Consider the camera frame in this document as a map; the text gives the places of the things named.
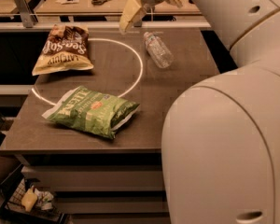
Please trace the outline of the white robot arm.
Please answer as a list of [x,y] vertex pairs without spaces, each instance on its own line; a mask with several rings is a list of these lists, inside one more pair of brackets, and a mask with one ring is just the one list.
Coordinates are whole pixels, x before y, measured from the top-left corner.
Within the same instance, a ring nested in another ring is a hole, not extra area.
[[171,224],[280,224],[280,0],[192,0],[235,70],[170,107],[161,159]]

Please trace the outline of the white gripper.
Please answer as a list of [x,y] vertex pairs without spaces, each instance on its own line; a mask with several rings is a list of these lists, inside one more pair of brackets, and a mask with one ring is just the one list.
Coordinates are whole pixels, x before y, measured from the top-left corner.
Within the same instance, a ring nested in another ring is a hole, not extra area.
[[[142,20],[146,15],[143,3],[155,6],[164,1],[165,0],[127,0],[119,20],[119,31],[125,34],[136,22]],[[167,3],[176,7],[183,6],[181,0],[167,0]]]

